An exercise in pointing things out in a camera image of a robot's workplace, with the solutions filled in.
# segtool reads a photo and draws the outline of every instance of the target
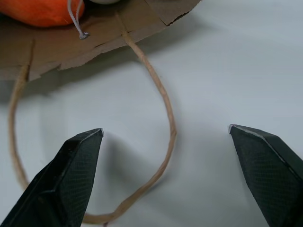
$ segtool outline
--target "white surface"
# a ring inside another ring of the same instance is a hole
[[[279,135],[303,157],[302,0],[204,0],[139,45],[166,85],[178,141],[161,182],[113,227],[267,227],[242,176],[231,123]],[[22,191],[8,155],[12,83],[0,83],[0,220]],[[28,85],[18,146],[32,179],[62,143],[104,128],[88,211],[111,212],[159,167],[165,108],[129,48]]]

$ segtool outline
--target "brown paper bag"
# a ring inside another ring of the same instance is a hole
[[[87,63],[101,53],[125,46],[115,11],[119,12],[130,36],[136,41],[149,37],[191,11],[200,0],[122,0],[112,6],[88,9],[80,21],[84,40],[73,25],[56,28],[27,26],[8,17],[0,18],[0,79],[15,79],[28,59],[35,40],[30,80],[58,68]]]

